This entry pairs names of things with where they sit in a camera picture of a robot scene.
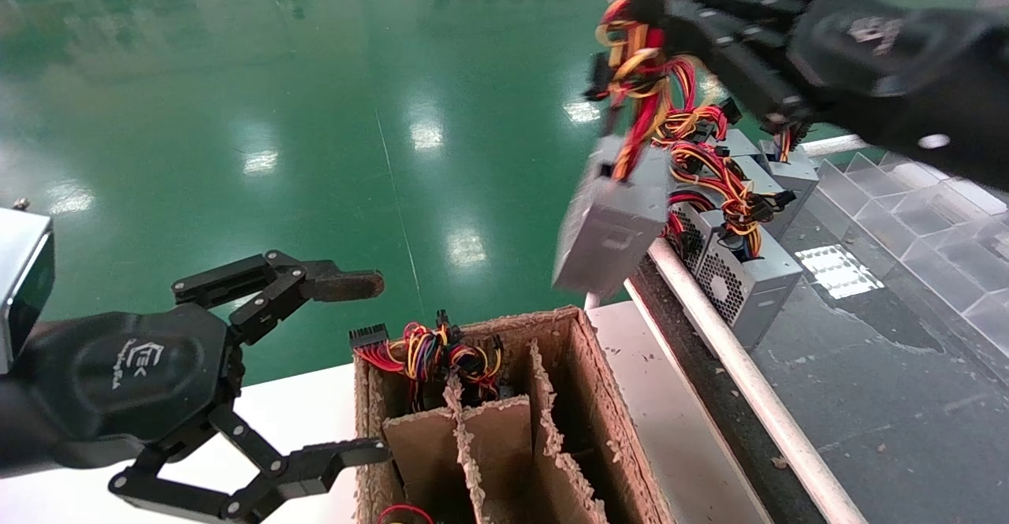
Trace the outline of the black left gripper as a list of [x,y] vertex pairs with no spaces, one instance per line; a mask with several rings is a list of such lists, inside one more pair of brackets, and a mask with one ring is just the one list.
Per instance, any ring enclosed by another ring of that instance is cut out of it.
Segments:
[[[282,455],[231,406],[243,353],[231,329],[195,304],[109,312],[35,328],[16,359],[16,470],[101,469],[136,459],[108,484],[141,510],[203,523],[263,523],[288,501],[328,494],[339,473],[393,458],[378,438]],[[219,492],[165,480],[186,448],[224,437],[256,467]]]

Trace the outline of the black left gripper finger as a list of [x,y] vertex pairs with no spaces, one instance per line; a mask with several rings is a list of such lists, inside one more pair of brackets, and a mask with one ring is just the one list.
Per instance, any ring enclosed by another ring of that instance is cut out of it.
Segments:
[[273,250],[183,277],[172,290],[177,304],[208,310],[248,299],[230,314],[229,323],[238,342],[252,345],[306,302],[367,300],[384,287],[378,270],[342,270],[333,261],[299,261]]

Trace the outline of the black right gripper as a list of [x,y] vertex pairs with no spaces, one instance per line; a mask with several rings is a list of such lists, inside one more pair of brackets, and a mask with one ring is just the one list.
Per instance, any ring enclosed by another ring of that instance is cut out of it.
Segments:
[[881,0],[628,0],[628,14],[658,28],[669,56],[696,58],[764,128],[812,121],[798,72],[833,95],[922,88],[948,63],[959,22],[952,9]]

